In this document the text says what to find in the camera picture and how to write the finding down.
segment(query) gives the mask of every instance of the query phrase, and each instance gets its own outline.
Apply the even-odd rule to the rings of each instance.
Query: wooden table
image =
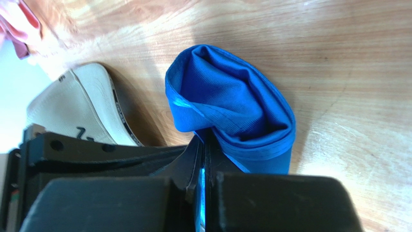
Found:
[[[292,174],[339,179],[366,231],[412,231],[412,1],[26,0],[31,46],[57,78],[100,62],[147,145],[185,144],[164,75],[194,44],[221,47],[276,85],[297,119]]]

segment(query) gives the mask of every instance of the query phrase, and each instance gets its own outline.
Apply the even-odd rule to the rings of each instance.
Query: black plastic part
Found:
[[[214,232],[361,232],[351,199],[332,178],[217,173]]]
[[[51,181],[21,232],[178,232],[183,192],[166,177]]]
[[[160,148],[53,133],[25,141],[9,154],[1,229],[18,191],[14,231],[25,220],[24,232],[198,232],[204,170],[207,232],[362,231],[340,182],[245,174],[210,130],[198,133],[203,141]]]
[[[7,168],[13,169],[13,172],[6,172],[4,178],[3,196],[1,198],[1,208],[0,208],[0,228],[6,230],[7,225],[7,215],[9,212],[9,202],[14,191],[18,191],[18,167],[20,162],[20,149],[14,149],[11,151],[7,158]]]

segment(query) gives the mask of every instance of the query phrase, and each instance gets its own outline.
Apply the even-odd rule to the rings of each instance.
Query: pink cloth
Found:
[[[0,0],[0,47],[11,40],[17,56],[29,55],[26,44],[41,41],[40,22],[22,0]]]

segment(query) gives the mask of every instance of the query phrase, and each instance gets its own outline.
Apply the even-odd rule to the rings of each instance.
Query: blue cloth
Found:
[[[246,173],[287,174],[296,122],[282,94],[256,68],[211,45],[178,55],[166,96],[181,132],[211,128],[224,154]]]

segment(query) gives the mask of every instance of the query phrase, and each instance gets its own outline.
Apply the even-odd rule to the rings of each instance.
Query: blue fabric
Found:
[[[256,68],[211,45],[178,55],[166,96],[181,132],[211,128],[224,154],[247,173],[287,174],[296,122],[282,94]]]

